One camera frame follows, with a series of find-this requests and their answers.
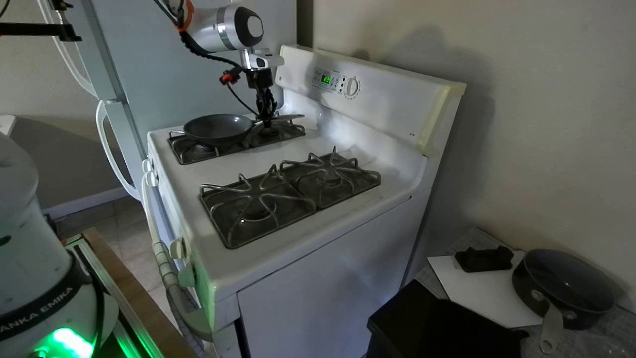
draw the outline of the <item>black bin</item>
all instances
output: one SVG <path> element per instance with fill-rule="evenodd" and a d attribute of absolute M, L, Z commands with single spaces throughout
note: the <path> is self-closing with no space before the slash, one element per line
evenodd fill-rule
<path fill-rule="evenodd" d="M 450 300 L 438 300 L 418 280 L 376 310 L 366 358 L 517 358 L 525 332 L 507 330 Z"/>

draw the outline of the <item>wall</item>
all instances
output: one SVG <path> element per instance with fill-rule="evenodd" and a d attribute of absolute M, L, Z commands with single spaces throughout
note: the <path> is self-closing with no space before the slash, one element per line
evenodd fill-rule
<path fill-rule="evenodd" d="M 42 22 L 38 2 L 14 0 L 2 22 Z M 14 139 L 36 159 L 42 207 L 118 187 L 94 109 L 50 37 L 0 37 L 0 113 L 20 117 Z"/>
<path fill-rule="evenodd" d="M 306 12 L 316 47 L 469 83 L 426 252 L 479 224 L 589 258 L 636 306 L 636 2 L 314 0 Z"/>

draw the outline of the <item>green light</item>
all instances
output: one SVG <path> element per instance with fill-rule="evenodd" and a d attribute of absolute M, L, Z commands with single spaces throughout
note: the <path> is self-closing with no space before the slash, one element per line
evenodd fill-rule
<path fill-rule="evenodd" d="M 84 336 L 76 334 L 72 328 L 58 328 L 40 340 L 32 356 L 90 358 L 92 354 L 94 354 L 94 344 L 86 342 Z"/>

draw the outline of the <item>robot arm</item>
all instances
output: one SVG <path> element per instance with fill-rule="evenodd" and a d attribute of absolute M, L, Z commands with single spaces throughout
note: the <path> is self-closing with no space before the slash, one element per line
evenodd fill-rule
<path fill-rule="evenodd" d="M 221 83 L 235 83 L 243 71 L 249 85 L 257 89 L 259 119 L 275 117 L 273 69 L 283 63 L 283 57 L 267 47 L 257 47 L 265 37 L 265 26 L 257 12 L 239 4 L 197 10 L 191 0 L 179 0 L 175 6 L 167 0 L 155 0 L 155 4 L 173 20 L 183 43 L 193 53 L 233 65 L 221 75 Z M 215 55 L 233 49 L 243 51 L 243 63 Z"/>

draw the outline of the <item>black cable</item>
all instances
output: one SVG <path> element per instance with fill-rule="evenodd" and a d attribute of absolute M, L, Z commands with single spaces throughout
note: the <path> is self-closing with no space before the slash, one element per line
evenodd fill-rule
<path fill-rule="evenodd" d="M 237 63 L 229 57 L 219 57 L 219 55 L 211 55 L 211 53 L 197 53 L 197 55 L 241 67 L 241 71 L 249 71 L 247 67 L 243 67 L 241 63 Z"/>
<path fill-rule="evenodd" d="M 94 342 L 96 342 L 96 348 L 100 348 L 102 346 L 102 338 L 104 338 L 104 320 L 106 320 L 106 300 L 104 300 L 104 290 L 100 288 L 100 278 L 98 278 L 98 274 L 96 272 L 92 272 L 90 270 L 90 274 L 92 274 L 92 278 L 94 278 L 94 290 L 96 290 L 96 338 L 94 338 Z"/>
<path fill-rule="evenodd" d="M 175 26 L 181 26 L 181 20 L 171 12 L 171 8 L 163 0 L 155 0 L 155 4 Z"/>
<path fill-rule="evenodd" d="M 177 6 L 177 18 L 179 18 L 179 28 L 185 26 L 185 10 L 183 10 L 183 0 Z"/>
<path fill-rule="evenodd" d="M 237 95 L 237 91 L 233 89 L 231 83 L 227 83 L 227 89 L 231 89 L 231 93 L 237 97 L 237 101 L 243 103 L 243 107 L 247 107 L 249 111 L 253 111 L 259 117 L 259 113 Z"/>
<path fill-rule="evenodd" d="M 12 0 L 4 2 L 4 8 L 0 10 L 0 18 L 6 14 L 8 6 L 12 4 Z"/>

